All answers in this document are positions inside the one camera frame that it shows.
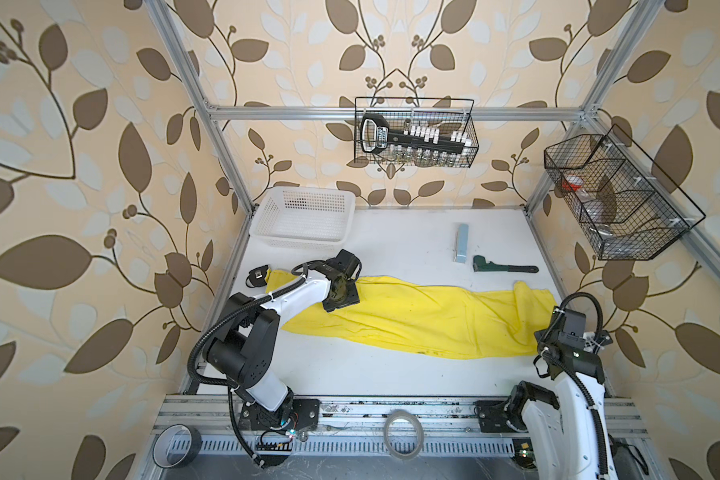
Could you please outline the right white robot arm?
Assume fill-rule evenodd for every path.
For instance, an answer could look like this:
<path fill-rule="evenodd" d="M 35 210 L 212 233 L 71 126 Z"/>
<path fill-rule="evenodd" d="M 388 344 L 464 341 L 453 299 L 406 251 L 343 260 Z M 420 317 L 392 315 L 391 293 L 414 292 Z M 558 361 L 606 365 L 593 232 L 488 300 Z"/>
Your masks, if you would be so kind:
<path fill-rule="evenodd" d="M 507 425 L 529 434 L 541 479 L 616 479 L 597 344 L 609 335 L 599 301 L 587 292 L 568 295 L 534 338 L 534 361 L 547 367 L 537 374 L 551 387 L 515 385 L 503 407 Z"/>

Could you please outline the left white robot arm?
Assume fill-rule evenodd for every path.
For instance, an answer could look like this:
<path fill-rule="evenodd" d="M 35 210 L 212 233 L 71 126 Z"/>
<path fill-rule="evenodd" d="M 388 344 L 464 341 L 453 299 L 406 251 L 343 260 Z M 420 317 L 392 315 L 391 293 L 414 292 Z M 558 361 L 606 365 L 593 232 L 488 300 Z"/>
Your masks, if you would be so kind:
<path fill-rule="evenodd" d="M 360 259 L 347 250 L 291 270 L 293 279 L 258 297 L 235 294 L 187 360 L 192 381 L 225 386 L 269 412 L 289 407 L 292 391 L 270 371 L 280 324 L 320 304 L 325 312 L 359 302 Z"/>

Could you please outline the yellow trousers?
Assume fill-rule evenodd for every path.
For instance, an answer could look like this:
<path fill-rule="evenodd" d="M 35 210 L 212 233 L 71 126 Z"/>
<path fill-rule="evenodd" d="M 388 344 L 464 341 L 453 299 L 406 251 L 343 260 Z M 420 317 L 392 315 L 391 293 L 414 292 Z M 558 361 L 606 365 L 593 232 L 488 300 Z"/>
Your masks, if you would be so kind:
<path fill-rule="evenodd" d="M 550 291 L 522 281 L 507 291 L 472 292 L 380 276 L 360 278 L 357 290 L 357 304 L 327 312 L 317 303 L 281 329 L 451 360 L 529 356 L 556 304 Z"/>

